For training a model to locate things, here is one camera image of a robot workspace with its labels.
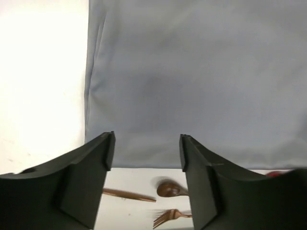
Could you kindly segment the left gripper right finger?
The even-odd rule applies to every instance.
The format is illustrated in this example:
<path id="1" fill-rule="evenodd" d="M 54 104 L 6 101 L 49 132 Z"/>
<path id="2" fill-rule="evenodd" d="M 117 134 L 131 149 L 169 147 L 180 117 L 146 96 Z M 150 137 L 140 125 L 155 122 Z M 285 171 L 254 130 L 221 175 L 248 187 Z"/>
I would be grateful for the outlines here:
<path id="1" fill-rule="evenodd" d="M 208 150 L 189 135 L 180 137 L 196 230 L 304 230 L 307 171 L 268 177 Z"/>

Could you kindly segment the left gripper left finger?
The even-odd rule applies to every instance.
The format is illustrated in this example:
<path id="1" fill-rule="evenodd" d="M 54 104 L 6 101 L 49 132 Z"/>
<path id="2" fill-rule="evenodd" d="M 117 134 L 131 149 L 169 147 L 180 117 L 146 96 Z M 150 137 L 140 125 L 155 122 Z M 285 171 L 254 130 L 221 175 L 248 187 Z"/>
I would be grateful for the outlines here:
<path id="1" fill-rule="evenodd" d="M 114 132 L 21 173 L 0 177 L 3 230 L 92 230 L 115 148 Z"/>

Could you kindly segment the copper fork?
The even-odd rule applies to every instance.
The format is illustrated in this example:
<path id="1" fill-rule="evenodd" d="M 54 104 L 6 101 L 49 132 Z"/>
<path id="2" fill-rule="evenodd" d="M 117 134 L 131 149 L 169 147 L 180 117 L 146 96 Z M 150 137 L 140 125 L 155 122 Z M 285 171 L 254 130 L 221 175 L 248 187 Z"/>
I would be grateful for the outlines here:
<path id="1" fill-rule="evenodd" d="M 170 209 L 164 212 L 162 215 L 160 215 L 158 218 L 156 218 L 153 222 L 153 229 L 156 229 L 160 225 L 170 221 L 175 220 L 178 218 L 192 218 L 191 214 L 184 214 L 180 212 L 178 209 Z"/>

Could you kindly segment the copper spoon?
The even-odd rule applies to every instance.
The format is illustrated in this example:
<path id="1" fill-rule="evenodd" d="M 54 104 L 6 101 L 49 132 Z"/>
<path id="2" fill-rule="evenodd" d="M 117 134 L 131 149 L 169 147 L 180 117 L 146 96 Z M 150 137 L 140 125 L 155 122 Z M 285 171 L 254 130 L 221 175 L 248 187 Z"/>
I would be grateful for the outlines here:
<path id="1" fill-rule="evenodd" d="M 178 183 L 165 181 L 158 185 L 157 194 L 160 197 L 188 196 L 188 190 Z"/>

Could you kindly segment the copper knife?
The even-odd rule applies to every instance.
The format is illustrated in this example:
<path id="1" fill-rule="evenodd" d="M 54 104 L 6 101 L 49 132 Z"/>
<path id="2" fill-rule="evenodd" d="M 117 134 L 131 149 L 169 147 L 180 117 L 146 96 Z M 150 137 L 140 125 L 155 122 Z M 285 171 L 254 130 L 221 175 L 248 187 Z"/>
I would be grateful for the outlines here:
<path id="1" fill-rule="evenodd" d="M 140 200 L 140 201 L 153 202 L 153 203 L 156 202 L 156 199 L 154 197 L 150 197 L 150 196 L 147 196 L 147 195 L 141 195 L 141 194 L 133 193 L 133 192 L 116 190 L 116 189 L 104 188 L 103 194 L 109 195 L 109 196 L 125 198 L 125 199 Z"/>

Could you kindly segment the red mug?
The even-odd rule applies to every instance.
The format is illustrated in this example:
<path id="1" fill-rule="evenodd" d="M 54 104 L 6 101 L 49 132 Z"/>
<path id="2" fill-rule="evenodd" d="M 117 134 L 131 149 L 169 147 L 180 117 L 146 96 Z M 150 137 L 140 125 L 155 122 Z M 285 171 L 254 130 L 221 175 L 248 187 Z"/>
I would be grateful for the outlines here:
<path id="1" fill-rule="evenodd" d="M 265 175 L 268 176 L 268 177 L 277 177 L 277 176 L 283 175 L 287 172 L 288 171 L 271 171 L 271 172 L 266 173 Z"/>

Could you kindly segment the grey cloth placemat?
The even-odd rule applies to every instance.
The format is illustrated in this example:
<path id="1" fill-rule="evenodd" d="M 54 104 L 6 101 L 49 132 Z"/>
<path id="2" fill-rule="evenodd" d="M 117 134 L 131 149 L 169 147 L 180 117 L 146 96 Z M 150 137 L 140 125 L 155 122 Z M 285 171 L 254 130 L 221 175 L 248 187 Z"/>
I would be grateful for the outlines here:
<path id="1" fill-rule="evenodd" d="M 179 136 L 248 169 L 307 164 L 304 0 L 91 0 L 85 141 L 180 168 Z"/>

